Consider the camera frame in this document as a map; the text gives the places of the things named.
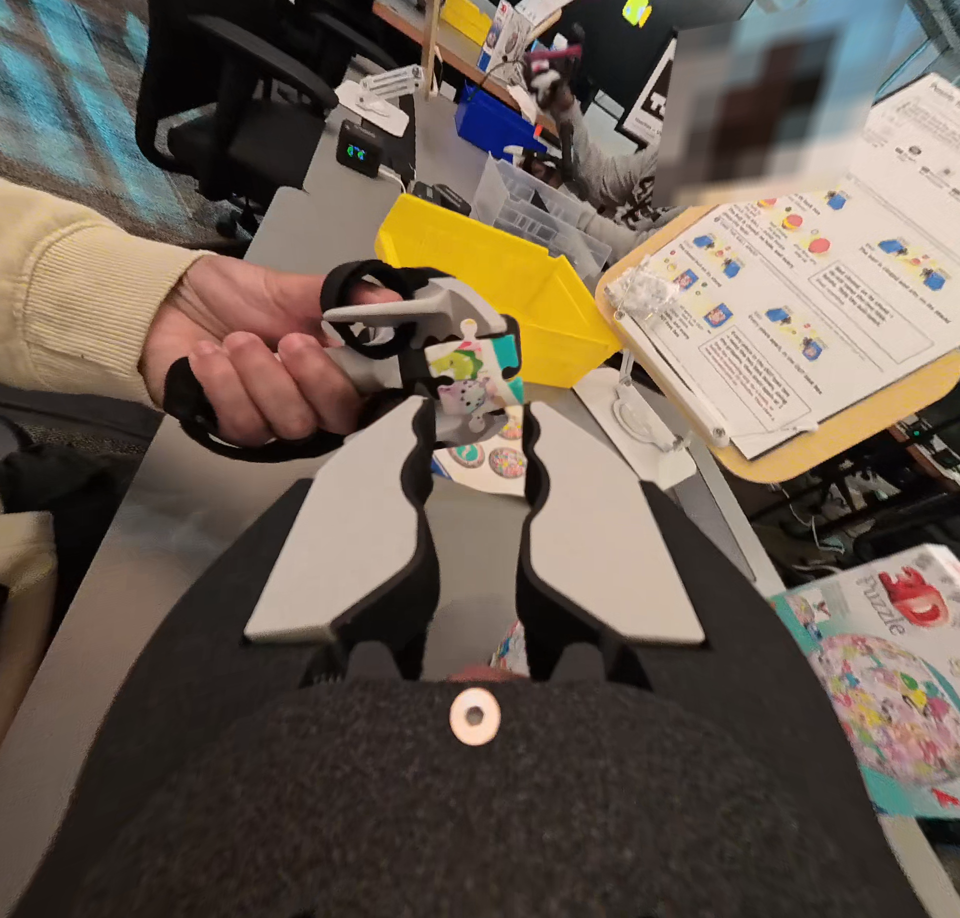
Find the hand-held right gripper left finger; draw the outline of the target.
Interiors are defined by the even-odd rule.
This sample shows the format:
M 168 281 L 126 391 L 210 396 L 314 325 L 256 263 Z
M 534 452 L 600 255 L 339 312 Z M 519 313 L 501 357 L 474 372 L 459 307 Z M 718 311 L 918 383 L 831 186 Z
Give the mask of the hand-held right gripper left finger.
M 405 398 L 349 438 L 306 492 L 244 628 L 252 644 L 313 644 L 346 663 L 378 643 L 402 677 L 424 671 L 440 562 L 426 516 L 433 403 Z

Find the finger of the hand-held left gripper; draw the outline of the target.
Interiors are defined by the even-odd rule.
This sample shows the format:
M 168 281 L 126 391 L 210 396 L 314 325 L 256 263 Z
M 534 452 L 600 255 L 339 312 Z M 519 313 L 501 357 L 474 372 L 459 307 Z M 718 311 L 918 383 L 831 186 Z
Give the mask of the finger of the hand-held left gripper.
M 479 444 L 494 437 L 509 421 L 510 407 L 455 415 L 435 407 L 434 447 Z

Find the white multicolour puzzle piece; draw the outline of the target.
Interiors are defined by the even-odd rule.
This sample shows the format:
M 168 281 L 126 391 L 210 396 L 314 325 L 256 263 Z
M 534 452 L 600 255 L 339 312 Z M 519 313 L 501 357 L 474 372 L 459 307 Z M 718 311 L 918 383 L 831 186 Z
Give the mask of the white multicolour puzzle piece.
M 462 338 L 423 349 L 436 386 L 438 408 L 457 419 L 478 419 L 524 403 L 520 377 L 519 331 L 511 324 L 500 334 L 476 336 L 472 321 L 462 323 Z

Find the colourful puzzle ball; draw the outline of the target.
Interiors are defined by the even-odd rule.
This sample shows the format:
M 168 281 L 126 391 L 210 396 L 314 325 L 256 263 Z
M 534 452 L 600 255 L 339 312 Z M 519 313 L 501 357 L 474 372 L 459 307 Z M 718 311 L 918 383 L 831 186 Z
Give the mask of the colourful puzzle ball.
M 517 620 L 501 638 L 489 659 L 489 680 L 528 680 L 530 668 L 523 624 Z

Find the person's left forearm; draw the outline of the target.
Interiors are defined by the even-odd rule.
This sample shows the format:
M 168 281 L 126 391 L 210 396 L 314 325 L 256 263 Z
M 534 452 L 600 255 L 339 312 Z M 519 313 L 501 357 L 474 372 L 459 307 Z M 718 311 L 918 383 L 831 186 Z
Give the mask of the person's left forearm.
M 156 406 L 143 348 L 162 303 L 204 256 L 1 180 L 2 385 Z

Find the another person's forearm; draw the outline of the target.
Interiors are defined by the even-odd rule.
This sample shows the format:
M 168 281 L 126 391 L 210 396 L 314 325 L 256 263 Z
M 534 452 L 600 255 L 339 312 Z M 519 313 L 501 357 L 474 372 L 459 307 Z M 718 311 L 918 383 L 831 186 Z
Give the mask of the another person's forearm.
M 655 206 L 654 179 L 657 149 L 647 147 L 630 155 L 615 155 L 596 144 L 575 99 L 557 111 L 559 128 L 570 128 L 574 180 L 583 198 L 601 216 L 631 230 L 653 227 L 670 210 Z

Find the small puzzle box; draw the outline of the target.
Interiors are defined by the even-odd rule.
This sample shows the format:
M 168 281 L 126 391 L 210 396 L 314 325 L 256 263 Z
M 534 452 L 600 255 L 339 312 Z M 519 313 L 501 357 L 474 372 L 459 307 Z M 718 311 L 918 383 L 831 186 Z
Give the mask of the small puzzle box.
M 531 20 L 509 1 L 500 0 L 497 5 L 476 65 L 484 73 L 516 63 L 534 29 Z

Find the teal puzzle box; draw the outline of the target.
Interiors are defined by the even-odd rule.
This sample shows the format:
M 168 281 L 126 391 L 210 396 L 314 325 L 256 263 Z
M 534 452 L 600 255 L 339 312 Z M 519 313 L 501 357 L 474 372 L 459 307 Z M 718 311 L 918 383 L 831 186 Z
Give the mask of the teal puzzle box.
M 959 817 L 959 561 L 927 543 L 769 598 L 887 815 Z

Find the person's left hand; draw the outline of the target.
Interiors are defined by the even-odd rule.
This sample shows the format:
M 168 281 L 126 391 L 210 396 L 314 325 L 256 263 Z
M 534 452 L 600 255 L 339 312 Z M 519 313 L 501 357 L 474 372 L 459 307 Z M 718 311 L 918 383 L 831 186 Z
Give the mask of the person's left hand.
M 170 367 L 187 358 L 230 444 L 352 433 L 362 399 L 329 355 L 319 299 L 325 283 L 324 276 L 199 258 L 146 338 L 140 371 L 153 403 L 162 406 Z

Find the clear plastic packaging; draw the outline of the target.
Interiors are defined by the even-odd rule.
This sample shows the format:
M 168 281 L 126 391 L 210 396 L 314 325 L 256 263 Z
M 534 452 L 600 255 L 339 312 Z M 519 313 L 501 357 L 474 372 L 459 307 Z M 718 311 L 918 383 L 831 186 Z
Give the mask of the clear plastic packaging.
M 633 386 L 634 357 L 629 350 L 621 351 L 618 383 L 614 388 L 611 412 L 620 427 L 641 443 L 654 446 L 661 454 L 670 455 L 690 447 L 690 434 L 673 434 L 645 402 Z

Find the clear bag of small parts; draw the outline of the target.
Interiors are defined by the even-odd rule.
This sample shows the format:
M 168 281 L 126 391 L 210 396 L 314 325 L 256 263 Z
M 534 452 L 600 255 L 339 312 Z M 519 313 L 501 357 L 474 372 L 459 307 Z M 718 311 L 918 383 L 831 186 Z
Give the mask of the clear bag of small parts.
M 676 282 L 655 271 L 647 255 L 606 284 L 604 297 L 618 320 L 645 324 L 672 307 L 681 290 Z

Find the black device green display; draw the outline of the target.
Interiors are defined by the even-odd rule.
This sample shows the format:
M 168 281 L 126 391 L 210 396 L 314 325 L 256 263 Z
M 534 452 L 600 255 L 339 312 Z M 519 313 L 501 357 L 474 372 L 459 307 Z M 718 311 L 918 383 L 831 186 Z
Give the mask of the black device green display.
M 355 173 L 375 180 L 379 177 L 385 155 L 382 134 L 361 123 L 344 119 L 339 129 L 335 159 Z

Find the black office chair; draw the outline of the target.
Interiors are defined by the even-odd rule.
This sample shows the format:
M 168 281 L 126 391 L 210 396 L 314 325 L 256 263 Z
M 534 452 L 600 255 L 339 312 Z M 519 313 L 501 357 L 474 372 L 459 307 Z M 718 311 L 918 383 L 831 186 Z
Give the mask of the black office chair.
M 274 0 L 147 0 L 134 130 L 162 171 L 212 202 L 299 189 L 334 91 L 287 53 Z

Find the printed instruction page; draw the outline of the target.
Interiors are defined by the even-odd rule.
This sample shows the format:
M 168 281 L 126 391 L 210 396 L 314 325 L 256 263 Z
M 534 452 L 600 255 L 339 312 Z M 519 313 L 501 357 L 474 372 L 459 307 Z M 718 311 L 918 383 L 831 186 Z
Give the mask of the printed instruction page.
M 636 324 L 749 460 L 958 348 L 959 92 L 870 114 L 827 190 L 717 206 L 650 255 L 677 302 Z

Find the person's cream hoodie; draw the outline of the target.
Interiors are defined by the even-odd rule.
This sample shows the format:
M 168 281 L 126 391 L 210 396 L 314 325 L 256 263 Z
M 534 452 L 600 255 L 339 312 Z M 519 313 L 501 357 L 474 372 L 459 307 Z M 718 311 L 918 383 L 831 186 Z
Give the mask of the person's cream hoodie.
M 6 737 L 48 645 L 56 586 L 54 519 L 1 516 L 1 737 Z

